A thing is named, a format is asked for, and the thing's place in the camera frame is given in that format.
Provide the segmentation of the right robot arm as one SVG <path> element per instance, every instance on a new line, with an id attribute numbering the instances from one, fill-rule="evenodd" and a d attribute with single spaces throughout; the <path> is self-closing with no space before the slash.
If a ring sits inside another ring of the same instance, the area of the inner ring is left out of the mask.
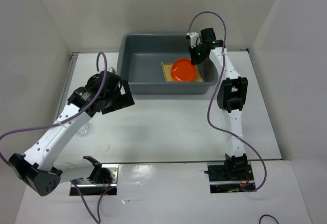
<path id="1" fill-rule="evenodd" d="M 242 77 L 233 66 L 223 47 L 224 42 L 217 40 L 212 28 L 204 29 L 200 34 L 188 32 L 189 52 L 192 64 L 200 64 L 209 59 L 220 72 L 221 84 L 215 99 L 222 110 L 226 131 L 229 137 L 226 142 L 224 174 L 230 179 L 238 178 L 247 168 L 248 161 L 242 137 L 242 110 L 246 101 L 248 80 Z"/>

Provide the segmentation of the woven bamboo mat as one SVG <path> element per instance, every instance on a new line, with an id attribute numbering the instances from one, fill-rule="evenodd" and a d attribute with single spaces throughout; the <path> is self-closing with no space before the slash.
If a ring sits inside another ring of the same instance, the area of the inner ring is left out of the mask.
<path id="1" fill-rule="evenodd" d="M 161 63 L 161 68 L 164 76 L 164 80 L 167 82 L 174 82 L 171 78 L 171 67 L 173 63 Z M 199 68 L 196 66 L 196 77 L 192 82 L 198 82 L 198 83 L 203 83 L 204 80 L 200 74 Z"/>

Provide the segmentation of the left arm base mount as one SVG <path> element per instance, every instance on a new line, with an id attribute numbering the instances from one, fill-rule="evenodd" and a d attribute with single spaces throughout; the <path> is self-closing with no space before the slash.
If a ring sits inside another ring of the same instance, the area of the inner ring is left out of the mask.
<path id="1" fill-rule="evenodd" d="M 84 196 L 117 195 L 118 164 L 103 164 L 100 173 L 89 178 L 75 179 Z"/>

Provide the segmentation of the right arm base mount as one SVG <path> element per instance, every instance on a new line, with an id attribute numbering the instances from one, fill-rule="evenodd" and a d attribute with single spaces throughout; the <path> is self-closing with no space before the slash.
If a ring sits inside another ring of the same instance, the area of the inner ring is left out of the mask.
<path id="1" fill-rule="evenodd" d="M 223 162 L 207 163 L 204 173 L 208 176 L 210 193 L 234 193 L 255 190 L 255 180 L 250 164 L 230 176 Z"/>

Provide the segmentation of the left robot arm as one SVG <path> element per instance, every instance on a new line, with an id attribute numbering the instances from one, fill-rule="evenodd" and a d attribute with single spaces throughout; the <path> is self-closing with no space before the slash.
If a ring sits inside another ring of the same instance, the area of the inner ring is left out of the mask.
<path id="1" fill-rule="evenodd" d="M 98 112 L 107 114 L 134 104 L 128 81 L 109 71 L 95 74 L 73 91 L 54 127 L 23 154 L 14 153 L 9 165 L 23 182 L 46 196 L 60 183 L 63 171 L 54 163 L 77 131 Z"/>

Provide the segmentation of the orange round plate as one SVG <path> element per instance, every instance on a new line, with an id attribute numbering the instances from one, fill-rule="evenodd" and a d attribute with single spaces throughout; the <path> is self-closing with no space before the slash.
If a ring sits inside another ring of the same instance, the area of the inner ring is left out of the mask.
<path id="1" fill-rule="evenodd" d="M 170 74 L 175 82 L 192 82 L 196 77 L 196 66 L 190 59 L 181 58 L 173 63 Z"/>

